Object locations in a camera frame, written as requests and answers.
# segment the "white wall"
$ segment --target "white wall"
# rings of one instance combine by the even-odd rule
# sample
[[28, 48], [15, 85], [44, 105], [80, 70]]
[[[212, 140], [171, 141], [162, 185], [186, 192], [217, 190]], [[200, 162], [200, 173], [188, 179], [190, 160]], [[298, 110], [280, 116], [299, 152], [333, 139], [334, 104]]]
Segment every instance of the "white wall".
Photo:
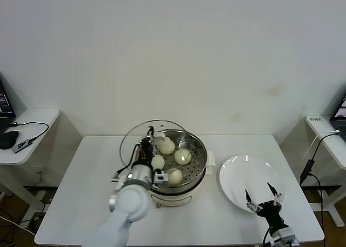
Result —
[[27, 108], [61, 109], [82, 135], [167, 118], [283, 142], [346, 80], [345, 11], [344, 0], [0, 0], [0, 71]]

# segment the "table leg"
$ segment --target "table leg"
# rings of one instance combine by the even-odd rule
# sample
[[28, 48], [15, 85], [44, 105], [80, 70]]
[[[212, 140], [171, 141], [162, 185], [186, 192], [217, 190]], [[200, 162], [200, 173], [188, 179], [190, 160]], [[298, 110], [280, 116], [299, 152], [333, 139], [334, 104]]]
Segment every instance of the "table leg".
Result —
[[44, 208], [44, 204], [40, 200], [33, 196], [18, 180], [3, 169], [0, 169], [0, 183], [37, 211], [41, 211]]
[[[346, 186], [341, 186], [338, 190], [333, 192], [330, 196], [322, 190], [322, 198], [323, 198], [323, 211], [327, 211], [333, 220], [334, 224], [337, 227], [344, 227], [345, 223], [336, 210], [334, 204], [339, 202], [346, 196]], [[314, 212], [321, 212], [321, 204], [320, 203], [310, 203], [310, 206]]]

